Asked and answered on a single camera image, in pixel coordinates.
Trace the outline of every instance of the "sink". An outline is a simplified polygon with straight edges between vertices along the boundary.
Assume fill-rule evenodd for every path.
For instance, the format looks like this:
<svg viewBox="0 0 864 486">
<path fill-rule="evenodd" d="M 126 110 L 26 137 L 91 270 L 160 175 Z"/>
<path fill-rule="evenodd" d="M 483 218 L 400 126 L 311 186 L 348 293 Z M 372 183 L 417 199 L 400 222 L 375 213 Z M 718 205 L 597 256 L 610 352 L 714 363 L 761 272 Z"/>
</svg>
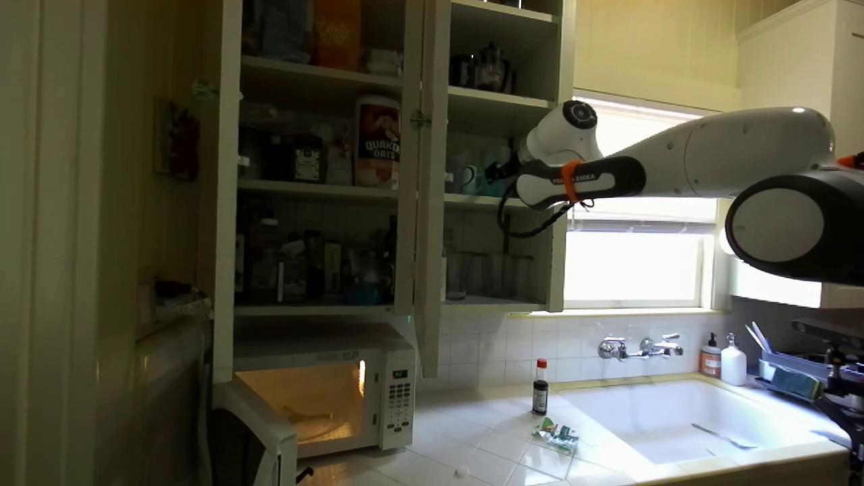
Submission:
<svg viewBox="0 0 864 486">
<path fill-rule="evenodd" d="M 847 437 L 777 398 L 714 382 L 619 384 L 568 395 L 577 411 L 654 465 L 741 457 Z"/>
</svg>

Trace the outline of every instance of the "microwave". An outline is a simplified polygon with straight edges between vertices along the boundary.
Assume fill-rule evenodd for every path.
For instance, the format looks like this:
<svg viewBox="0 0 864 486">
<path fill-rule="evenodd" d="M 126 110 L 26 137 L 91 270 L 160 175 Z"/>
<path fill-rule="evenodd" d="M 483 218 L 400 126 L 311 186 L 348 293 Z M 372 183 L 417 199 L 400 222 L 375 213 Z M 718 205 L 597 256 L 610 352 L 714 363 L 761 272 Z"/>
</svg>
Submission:
<svg viewBox="0 0 864 486">
<path fill-rule="evenodd" d="M 404 449 L 417 378 L 417 348 L 392 324 L 241 330 L 234 378 L 214 388 L 214 477 L 283 486 L 302 459 Z"/>
</svg>

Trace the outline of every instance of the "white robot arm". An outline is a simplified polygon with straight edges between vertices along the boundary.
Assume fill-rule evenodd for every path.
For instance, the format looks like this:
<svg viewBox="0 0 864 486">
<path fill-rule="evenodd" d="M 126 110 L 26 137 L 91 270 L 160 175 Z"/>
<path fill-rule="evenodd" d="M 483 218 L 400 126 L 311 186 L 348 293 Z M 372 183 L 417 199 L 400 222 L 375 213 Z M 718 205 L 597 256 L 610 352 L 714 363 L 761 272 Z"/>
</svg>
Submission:
<svg viewBox="0 0 864 486">
<path fill-rule="evenodd" d="M 864 171 L 834 162 L 831 124 L 809 108 L 695 118 L 600 158 L 597 113 L 581 99 L 518 145 L 514 194 L 529 207 L 600 197 L 734 197 L 732 251 L 804 280 L 864 283 Z"/>
</svg>

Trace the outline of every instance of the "white countertop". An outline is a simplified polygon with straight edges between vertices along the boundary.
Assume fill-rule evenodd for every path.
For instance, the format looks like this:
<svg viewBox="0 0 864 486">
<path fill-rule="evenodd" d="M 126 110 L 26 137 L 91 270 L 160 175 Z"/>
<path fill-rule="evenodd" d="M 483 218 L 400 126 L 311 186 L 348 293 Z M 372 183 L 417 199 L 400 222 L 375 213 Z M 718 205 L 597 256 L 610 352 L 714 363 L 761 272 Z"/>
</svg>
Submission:
<svg viewBox="0 0 864 486">
<path fill-rule="evenodd" d="M 410 449 L 317 459 L 317 476 L 306 486 L 807 484 L 807 477 L 809 484 L 813 477 L 817 484 L 844 484 L 847 455 L 828 440 L 654 465 L 568 401 L 572 391 L 601 386 L 622 386 L 622 382 L 553 384 L 547 417 L 574 430 L 577 452 L 561 452 L 531 434 L 541 418 L 529 414 L 529 388 L 433 391 L 418 398 Z M 776 401 L 753 388 L 734 391 Z M 813 425 L 828 425 L 823 417 L 804 411 L 801 422 L 809 418 Z"/>
</svg>

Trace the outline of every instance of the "microwave control panel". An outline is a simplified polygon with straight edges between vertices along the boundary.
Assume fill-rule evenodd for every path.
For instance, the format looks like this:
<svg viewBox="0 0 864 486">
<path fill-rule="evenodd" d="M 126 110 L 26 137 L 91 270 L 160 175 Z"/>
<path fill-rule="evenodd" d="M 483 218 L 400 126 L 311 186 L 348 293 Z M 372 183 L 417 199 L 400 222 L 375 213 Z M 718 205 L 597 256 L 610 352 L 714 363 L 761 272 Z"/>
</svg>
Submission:
<svg viewBox="0 0 864 486">
<path fill-rule="evenodd" d="M 384 360 L 380 449 L 404 449 L 412 437 L 417 363 L 410 352 L 385 352 Z"/>
</svg>

